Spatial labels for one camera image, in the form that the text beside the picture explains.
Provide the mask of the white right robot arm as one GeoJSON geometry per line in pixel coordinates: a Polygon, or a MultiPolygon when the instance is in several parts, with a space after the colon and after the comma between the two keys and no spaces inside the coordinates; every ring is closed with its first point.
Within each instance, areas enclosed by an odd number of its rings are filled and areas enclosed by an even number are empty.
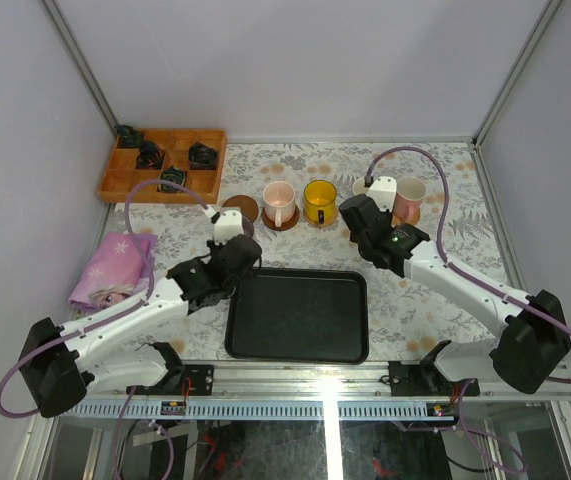
{"type": "Polygon", "coordinates": [[[475,271],[457,273],[427,233],[409,224],[393,225],[391,214],[365,194],[344,201],[339,211],[363,259],[444,296],[493,336],[434,347],[420,372],[428,392],[439,395],[456,381],[492,377],[534,394],[571,350],[561,303],[550,292],[531,295],[475,271]]]}

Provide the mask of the brown wooden coaster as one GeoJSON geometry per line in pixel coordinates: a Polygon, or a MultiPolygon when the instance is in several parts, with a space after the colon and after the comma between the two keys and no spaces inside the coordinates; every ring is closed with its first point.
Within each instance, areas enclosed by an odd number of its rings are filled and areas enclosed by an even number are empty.
{"type": "Polygon", "coordinates": [[[255,222],[259,215],[259,206],[257,201],[248,195],[235,195],[222,204],[223,208],[237,208],[251,222],[255,222]]]}
{"type": "Polygon", "coordinates": [[[278,232],[293,228],[300,219],[300,211],[296,204],[292,207],[274,209],[274,218],[271,218],[268,212],[268,206],[264,206],[261,210],[262,222],[267,228],[278,232]]]}

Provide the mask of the yellow glass cup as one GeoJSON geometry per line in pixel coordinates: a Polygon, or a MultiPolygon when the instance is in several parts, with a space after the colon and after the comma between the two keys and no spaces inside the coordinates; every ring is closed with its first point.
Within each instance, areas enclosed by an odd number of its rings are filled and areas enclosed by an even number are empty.
{"type": "Polygon", "coordinates": [[[326,180],[314,180],[304,189],[304,212],[319,223],[329,220],[336,210],[336,187],[326,180]]]}

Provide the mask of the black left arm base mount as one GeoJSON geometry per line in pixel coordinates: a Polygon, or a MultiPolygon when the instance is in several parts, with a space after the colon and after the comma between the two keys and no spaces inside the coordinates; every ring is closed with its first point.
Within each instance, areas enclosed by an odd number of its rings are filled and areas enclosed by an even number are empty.
{"type": "Polygon", "coordinates": [[[152,386],[130,386],[126,392],[147,396],[205,397],[212,395],[213,385],[213,365],[188,364],[172,367],[152,386]]]}

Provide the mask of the blue mug cream inside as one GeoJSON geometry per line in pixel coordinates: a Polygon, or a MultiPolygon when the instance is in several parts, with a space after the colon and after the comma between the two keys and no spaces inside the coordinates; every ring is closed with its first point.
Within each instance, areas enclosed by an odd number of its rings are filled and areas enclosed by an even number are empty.
{"type": "Polygon", "coordinates": [[[393,177],[380,176],[376,178],[370,186],[365,185],[365,179],[359,178],[352,185],[352,191],[354,195],[358,194],[368,194],[380,193],[384,195],[396,195],[397,182],[393,177]]]}

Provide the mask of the mauve mug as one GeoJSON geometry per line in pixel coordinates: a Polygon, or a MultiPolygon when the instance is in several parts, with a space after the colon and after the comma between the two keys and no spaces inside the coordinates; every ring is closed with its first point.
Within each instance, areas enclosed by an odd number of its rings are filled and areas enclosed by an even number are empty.
{"type": "Polygon", "coordinates": [[[254,237],[254,223],[245,215],[242,216],[242,227],[243,232],[246,236],[253,238],[254,237]]]}

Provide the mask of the light pink mug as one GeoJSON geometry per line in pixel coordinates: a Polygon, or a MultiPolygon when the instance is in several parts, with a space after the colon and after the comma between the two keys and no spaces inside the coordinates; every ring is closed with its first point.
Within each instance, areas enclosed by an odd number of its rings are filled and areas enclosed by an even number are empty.
{"type": "Polygon", "coordinates": [[[267,218],[280,228],[295,213],[295,190],[285,181],[274,181],[263,190],[264,212],[267,218]]]}

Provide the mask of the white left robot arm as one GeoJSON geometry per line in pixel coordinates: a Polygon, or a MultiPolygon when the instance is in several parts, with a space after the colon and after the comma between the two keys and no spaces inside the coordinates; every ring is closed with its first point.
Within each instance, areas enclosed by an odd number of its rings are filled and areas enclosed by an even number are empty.
{"type": "Polygon", "coordinates": [[[261,261],[261,247],[246,235],[208,246],[209,254],[177,264],[151,292],[62,325],[50,318],[33,324],[19,371],[37,413],[59,416],[92,392],[177,392],[184,381],[183,364],[168,343],[152,342],[136,352],[122,348],[133,337],[229,298],[261,261]]]}

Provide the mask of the pink mug cream inside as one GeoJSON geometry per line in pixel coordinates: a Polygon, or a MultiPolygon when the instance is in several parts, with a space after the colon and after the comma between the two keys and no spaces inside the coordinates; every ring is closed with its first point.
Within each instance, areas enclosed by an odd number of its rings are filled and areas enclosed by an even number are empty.
{"type": "Polygon", "coordinates": [[[396,199],[393,213],[404,222],[414,219],[426,195],[425,183],[417,177],[403,177],[397,180],[396,199]]]}

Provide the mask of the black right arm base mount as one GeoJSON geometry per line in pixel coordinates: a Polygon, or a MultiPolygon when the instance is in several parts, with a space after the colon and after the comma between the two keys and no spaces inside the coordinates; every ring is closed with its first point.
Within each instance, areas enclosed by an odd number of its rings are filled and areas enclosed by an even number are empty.
{"type": "Polygon", "coordinates": [[[379,381],[390,387],[391,394],[399,397],[450,396],[463,381],[448,380],[436,368],[436,356],[450,341],[438,343],[418,362],[389,361],[388,373],[379,381]]]}

